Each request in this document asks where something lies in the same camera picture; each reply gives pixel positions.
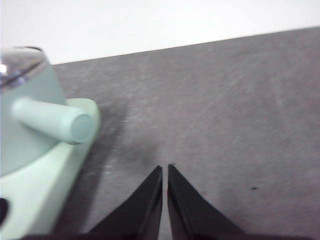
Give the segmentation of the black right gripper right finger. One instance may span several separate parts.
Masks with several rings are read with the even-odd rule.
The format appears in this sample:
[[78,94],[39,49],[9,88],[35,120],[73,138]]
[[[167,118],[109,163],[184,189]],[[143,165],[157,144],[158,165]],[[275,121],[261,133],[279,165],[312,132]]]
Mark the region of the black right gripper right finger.
[[206,201],[173,165],[168,165],[169,215],[187,232],[241,232],[242,229]]

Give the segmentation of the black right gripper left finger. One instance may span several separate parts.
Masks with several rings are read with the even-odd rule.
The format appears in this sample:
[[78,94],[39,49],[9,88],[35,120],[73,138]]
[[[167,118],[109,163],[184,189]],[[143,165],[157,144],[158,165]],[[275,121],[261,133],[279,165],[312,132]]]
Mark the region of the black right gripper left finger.
[[163,170],[156,166],[132,195],[93,230],[141,230],[162,204]]

